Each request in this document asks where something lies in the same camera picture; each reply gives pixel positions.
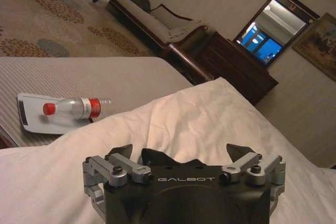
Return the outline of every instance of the white bedsheet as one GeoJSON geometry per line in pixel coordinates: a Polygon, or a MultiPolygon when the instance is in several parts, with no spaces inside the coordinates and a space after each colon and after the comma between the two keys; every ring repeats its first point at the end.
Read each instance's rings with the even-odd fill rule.
{"type": "Polygon", "coordinates": [[[311,164],[227,81],[217,79],[70,132],[48,146],[1,150],[1,223],[102,223],[83,193],[81,163],[132,143],[179,162],[229,164],[226,143],[287,162],[271,223],[335,223],[332,177],[311,164]]]}

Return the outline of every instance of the red bottle cap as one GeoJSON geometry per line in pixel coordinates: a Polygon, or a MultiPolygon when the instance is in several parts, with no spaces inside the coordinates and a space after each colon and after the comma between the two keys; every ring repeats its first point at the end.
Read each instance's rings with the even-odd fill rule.
{"type": "Polygon", "coordinates": [[[43,105],[43,113],[44,115],[53,115],[55,114],[56,106],[54,103],[45,103],[43,105]]]}

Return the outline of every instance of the striped mattress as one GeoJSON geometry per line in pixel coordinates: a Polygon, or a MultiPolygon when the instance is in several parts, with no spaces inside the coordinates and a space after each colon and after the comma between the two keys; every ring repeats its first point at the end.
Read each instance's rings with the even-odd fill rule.
{"type": "Polygon", "coordinates": [[[0,57],[0,73],[0,136],[19,147],[46,145],[58,137],[22,128],[19,93],[111,98],[115,113],[120,113],[192,86],[155,57],[0,57]]]}

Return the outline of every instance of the patterned carpet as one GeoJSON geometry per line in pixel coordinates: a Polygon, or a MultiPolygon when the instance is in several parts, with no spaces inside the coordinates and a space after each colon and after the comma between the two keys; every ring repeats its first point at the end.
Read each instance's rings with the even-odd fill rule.
{"type": "Polygon", "coordinates": [[[0,56],[152,56],[108,0],[0,0],[0,56]]]}

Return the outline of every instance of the framed painting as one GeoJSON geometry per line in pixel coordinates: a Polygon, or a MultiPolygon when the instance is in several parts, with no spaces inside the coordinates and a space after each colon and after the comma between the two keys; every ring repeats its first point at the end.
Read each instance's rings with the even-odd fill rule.
{"type": "Polygon", "coordinates": [[[325,13],[292,48],[336,81],[336,18],[325,13]]]}

